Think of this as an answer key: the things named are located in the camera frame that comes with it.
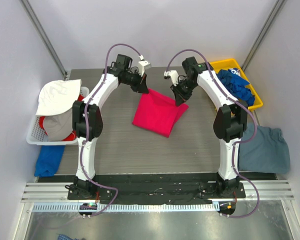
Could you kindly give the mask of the pink t shirt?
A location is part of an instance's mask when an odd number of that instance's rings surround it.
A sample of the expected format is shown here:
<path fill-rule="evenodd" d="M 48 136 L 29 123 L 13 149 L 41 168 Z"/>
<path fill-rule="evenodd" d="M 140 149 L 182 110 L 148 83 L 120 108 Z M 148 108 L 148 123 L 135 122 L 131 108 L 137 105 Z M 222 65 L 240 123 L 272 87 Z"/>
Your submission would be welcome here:
<path fill-rule="evenodd" d="M 176 106 L 176 101 L 153 89 L 141 95 L 132 124 L 168 138 L 174 125 L 189 106 Z"/>

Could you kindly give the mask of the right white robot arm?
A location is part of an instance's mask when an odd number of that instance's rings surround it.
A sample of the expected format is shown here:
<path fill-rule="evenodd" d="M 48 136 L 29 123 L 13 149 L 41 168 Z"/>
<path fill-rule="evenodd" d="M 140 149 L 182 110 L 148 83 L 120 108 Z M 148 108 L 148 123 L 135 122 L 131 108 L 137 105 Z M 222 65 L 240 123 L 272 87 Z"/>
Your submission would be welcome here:
<path fill-rule="evenodd" d="M 189 100 L 196 87 L 201 87 L 217 109 L 213 131 L 219 139 L 220 166 L 215 192 L 220 197 L 230 197 L 240 184 L 239 146 L 247 129 L 248 114 L 236 104 L 237 98 L 223 86 L 210 63 L 198 63 L 194 57 L 188 57 L 182 62 L 182 67 L 184 75 L 179 75 L 175 70 L 166 70 L 164 77 L 172 82 L 170 88 L 177 106 Z"/>

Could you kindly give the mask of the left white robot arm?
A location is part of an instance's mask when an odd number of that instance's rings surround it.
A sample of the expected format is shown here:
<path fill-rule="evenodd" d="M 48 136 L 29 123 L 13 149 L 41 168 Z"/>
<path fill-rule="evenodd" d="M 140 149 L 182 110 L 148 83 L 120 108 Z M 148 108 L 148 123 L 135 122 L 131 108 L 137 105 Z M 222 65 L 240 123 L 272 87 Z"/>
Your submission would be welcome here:
<path fill-rule="evenodd" d="M 118 54 L 116 60 L 105 67 L 91 93 L 72 105 L 72 128 L 78 142 L 78 168 L 73 184 L 67 186 L 70 200 L 90 200 L 97 194 L 98 186 L 94 183 L 95 151 L 103 130 L 101 109 L 110 94 L 120 84 L 130 86 L 136 93 L 149 93 L 146 70 L 151 68 L 151 63 L 143 56 L 139 58 L 137 66 L 133 67 L 131 57 Z"/>

